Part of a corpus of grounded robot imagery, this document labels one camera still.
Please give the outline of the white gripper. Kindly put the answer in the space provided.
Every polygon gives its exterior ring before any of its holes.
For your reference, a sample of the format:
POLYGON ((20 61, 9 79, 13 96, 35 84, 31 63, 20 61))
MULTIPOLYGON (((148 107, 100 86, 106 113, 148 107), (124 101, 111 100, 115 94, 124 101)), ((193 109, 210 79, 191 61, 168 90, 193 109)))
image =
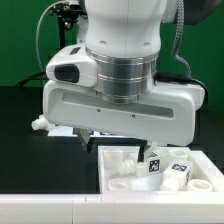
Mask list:
POLYGON ((43 91, 43 114, 53 124, 75 127, 88 153, 97 149, 88 130, 142 139, 137 157, 140 163, 157 143, 186 146, 192 142, 196 111, 204 96, 198 85, 159 82, 136 103, 119 105, 88 88, 50 81, 43 91))

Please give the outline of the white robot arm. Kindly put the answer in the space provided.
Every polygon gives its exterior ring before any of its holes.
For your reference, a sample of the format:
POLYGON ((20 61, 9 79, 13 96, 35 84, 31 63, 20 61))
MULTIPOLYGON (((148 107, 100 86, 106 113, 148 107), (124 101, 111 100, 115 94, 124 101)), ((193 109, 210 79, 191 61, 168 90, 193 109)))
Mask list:
POLYGON ((47 120, 75 128, 84 145, 91 131, 142 139, 140 160, 157 143, 191 143, 207 90, 189 72, 158 72, 160 26, 176 24, 180 40, 221 1, 68 0, 81 7, 81 31, 46 67, 47 120))

